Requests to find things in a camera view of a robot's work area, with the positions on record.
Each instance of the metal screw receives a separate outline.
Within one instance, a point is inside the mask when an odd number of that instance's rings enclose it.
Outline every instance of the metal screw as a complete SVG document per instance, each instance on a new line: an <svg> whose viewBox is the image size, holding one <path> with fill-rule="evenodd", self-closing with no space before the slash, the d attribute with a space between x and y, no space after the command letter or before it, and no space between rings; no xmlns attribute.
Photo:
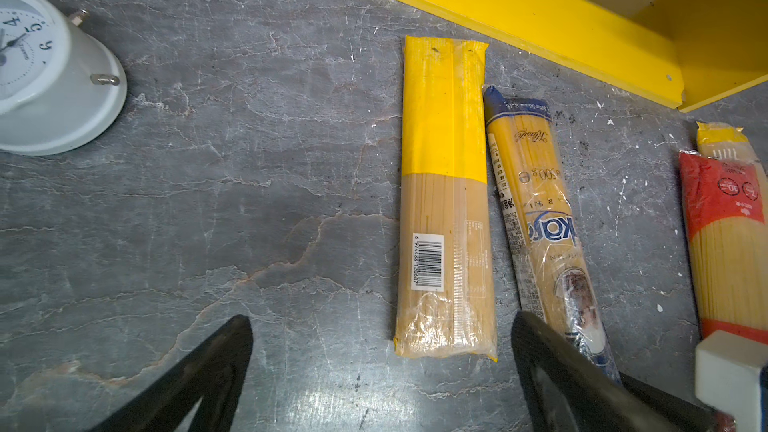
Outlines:
<svg viewBox="0 0 768 432"><path fill-rule="evenodd" d="M97 86L119 86L120 77L108 73L92 73L91 82Z"/></svg>
<svg viewBox="0 0 768 432"><path fill-rule="evenodd" d="M80 24L83 23L83 20L88 18L88 11L85 9L80 9L77 12L73 12L69 15L69 21L74 24L76 27L80 27Z"/></svg>

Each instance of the table surface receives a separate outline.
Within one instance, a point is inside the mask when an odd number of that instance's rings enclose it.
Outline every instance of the table surface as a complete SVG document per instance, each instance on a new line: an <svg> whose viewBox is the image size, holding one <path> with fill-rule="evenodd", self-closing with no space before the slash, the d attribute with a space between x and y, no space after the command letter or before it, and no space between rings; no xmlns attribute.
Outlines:
<svg viewBox="0 0 768 432"><path fill-rule="evenodd" d="M683 115L394 0L50 1L128 101L80 149L0 153L0 429L96 424L246 314L233 430L528 430L493 180L498 363L394 355L408 34L486 40L488 83L549 101L618 365L693 399L677 151L727 120L767 159L768 84Z"/></svg>

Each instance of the pasta package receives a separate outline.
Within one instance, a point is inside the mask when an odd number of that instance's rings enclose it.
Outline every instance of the pasta package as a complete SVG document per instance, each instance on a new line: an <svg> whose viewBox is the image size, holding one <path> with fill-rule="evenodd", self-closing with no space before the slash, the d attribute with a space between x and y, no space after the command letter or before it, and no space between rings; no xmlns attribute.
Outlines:
<svg viewBox="0 0 768 432"><path fill-rule="evenodd" d="M496 360L482 83L475 41L407 37L395 352Z"/></svg>
<svg viewBox="0 0 768 432"><path fill-rule="evenodd" d="M768 344L768 179L741 128L699 123L680 153L690 267L702 335Z"/></svg>
<svg viewBox="0 0 768 432"><path fill-rule="evenodd" d="M493 86L484 101L520 304L620 383L576 235L547 103L506 99Z"/></svg>

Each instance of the red label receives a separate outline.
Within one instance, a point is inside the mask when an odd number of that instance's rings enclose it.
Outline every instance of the red label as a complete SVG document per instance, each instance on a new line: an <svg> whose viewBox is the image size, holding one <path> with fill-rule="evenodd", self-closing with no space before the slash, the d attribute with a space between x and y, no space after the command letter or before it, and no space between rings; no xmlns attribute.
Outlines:
<svg viewBox="0 0 768 432"><path fill-rule="evenodd" d="M765 223L755 166L680 153L688 238L726 217Z"/></svg>
<svg viewBox="0 0 768 432"><path fill-rule="evenodd" d="M708 318L701 319L701 337L707 338L715 331L725 331L729 334L739 335L748 338L751 341L768 344L768 331L761 331L758 328L747 327L744 325L732 324L730 322L713 321Z"/></svg>

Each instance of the barcode label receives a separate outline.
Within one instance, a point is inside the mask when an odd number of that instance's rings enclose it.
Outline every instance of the barcode label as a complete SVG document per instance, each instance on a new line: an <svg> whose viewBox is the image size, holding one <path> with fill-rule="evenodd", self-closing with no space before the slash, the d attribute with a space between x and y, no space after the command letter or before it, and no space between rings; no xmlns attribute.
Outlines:
<svg viewBox="0 0 768 432"><path fill-rule="evenodd" d="M445 237L438 234L413 235L411 289L444 292Z"/></svg>

